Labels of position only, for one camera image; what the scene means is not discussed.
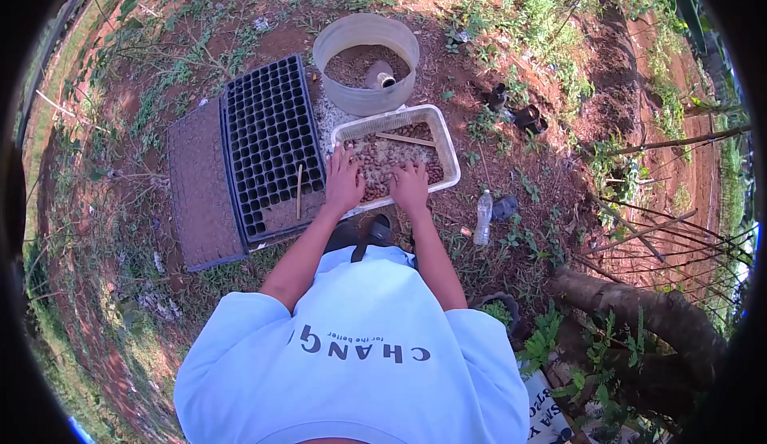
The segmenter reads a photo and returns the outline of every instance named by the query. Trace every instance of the hand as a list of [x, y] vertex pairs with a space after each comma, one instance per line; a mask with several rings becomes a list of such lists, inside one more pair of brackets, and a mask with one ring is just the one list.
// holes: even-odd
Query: hand
[[359, 162], [351, 156], [352, 152], [351, 147], [342, 152], [340, 143], [336, 143], [333, 156], [326, 162], [325, 206], [338, 218], [360, 204], [365, 193], [365, 179], [359, 171]]
[[423, 163], [405, 162], [405, 169], [395, 166], [389, 170], [389, 194], [394, 201], [407, 213], [410, 221], [426, 212], [429, 197], [429, 174]]

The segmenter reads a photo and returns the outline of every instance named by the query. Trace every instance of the person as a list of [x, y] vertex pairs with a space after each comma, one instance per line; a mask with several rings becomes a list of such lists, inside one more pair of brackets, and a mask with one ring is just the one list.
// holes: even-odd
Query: person
[[259, 292], [221, 299], [189, 350], [173, 396], [187, 439], [523, 442], [528, 394], [505, 326], [467, 309], [425, 166], [389, 171], [415, 256], [390, 246], [382, 215], [345, 246], [338, 221], [365, 188], [351, 154], [336, 145], [312, 224]]

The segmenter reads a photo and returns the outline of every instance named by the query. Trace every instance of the plastic bottle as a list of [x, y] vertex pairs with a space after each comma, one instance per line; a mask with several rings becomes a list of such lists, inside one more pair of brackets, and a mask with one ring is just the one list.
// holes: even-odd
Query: plastic bottle
[[474, 230], [474, 244], [485, 246], [490, 242], [490, 218], [493, 217], [493, 197], [485, 190], [477, 201], [477, 227]]

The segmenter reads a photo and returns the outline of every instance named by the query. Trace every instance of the light blue t-shirt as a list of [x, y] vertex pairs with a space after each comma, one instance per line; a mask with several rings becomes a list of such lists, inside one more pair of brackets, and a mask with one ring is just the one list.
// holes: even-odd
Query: light blue t-shirt
[[291, 316], [233, 292], [187, 354], [173, 400], [193, 443], [518, 442], [528, 394], [503, 324], [444, 312], [413, 255], [369, 246], [322, 257]]

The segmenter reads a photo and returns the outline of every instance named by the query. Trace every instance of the seedling tray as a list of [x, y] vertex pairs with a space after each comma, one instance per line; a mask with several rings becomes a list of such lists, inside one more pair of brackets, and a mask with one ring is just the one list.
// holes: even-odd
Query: seedling tray
[[[245, 240], [309, 224], [324, 200], [325, 169], [300, 55], [236, 78], [220, 99], [230, 189]], [[302, 212], [296, 219], [300, 165]]]

